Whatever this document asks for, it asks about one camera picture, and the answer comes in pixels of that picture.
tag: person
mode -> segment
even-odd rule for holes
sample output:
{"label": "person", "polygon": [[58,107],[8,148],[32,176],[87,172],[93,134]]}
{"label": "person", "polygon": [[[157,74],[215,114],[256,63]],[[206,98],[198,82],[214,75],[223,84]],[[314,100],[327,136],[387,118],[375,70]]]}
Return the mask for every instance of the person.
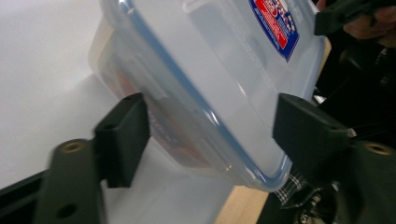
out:
{"label": "person", "polygon": [[[326,7],[326,0],[317,2],[319,10]],[[386,48],[396,48],[396,6],[379,8],[375,13],[375,25],[371,26],[372,16],[361,15],[344,25],[344,31],[357,39],[380,37],[378,43]]]}

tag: human hand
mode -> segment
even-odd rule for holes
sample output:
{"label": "human hand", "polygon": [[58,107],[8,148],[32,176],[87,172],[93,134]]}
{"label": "human hand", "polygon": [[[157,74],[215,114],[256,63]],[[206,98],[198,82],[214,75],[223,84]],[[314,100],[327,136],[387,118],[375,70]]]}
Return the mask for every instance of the human hand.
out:
{"label": "human hand", "polygon": [[[326,0],[319,0],[317,7],[319,10],[324,9]],[[396,7],[382,7],[375,12],[374,17],[376,23],[373,26],[372,16],[362,15],[344,25],[344,31],[361,40],[380,37],[379,44],[396,48]]]}

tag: plastic container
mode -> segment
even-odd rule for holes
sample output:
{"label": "plastic container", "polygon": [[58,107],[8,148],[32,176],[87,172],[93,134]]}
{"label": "plastic container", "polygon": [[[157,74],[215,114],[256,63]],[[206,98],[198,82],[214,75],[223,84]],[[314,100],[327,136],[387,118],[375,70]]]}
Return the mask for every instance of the plastic container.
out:
{"label": "plastic container", "polygon": [[291,162],[272,138],[279,92],[310,99],[325,41],[310,0],[102,0],[92,69],[145,94],[152,136],[195,174],[277,190]]}

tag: red and blue sticker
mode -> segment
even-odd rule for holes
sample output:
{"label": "red and blue sticker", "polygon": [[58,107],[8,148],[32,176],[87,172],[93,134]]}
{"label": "red and blue sticker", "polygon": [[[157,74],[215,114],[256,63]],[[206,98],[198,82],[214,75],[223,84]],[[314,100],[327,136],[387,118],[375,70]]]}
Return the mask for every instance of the red and blue sticker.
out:
{"label": "red and blue sticker", "polygon": [[289,61],[299,39],[297,27],[283,0],[249,0],[257,21],[276,50]]}

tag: plaid fabric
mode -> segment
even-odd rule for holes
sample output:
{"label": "plaid fabric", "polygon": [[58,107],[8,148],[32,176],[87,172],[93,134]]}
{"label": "plaid fabric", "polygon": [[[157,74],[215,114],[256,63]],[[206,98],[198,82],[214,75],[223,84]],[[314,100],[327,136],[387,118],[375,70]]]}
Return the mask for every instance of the plaid fabric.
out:
{"label": "plaid fabric", "polygon": [[281,205],[285,205],[291,196],[307,186],[304,177],[296,170],[291,168],[288,180],[282,189],[275,192],[276,197],[280,200]]}

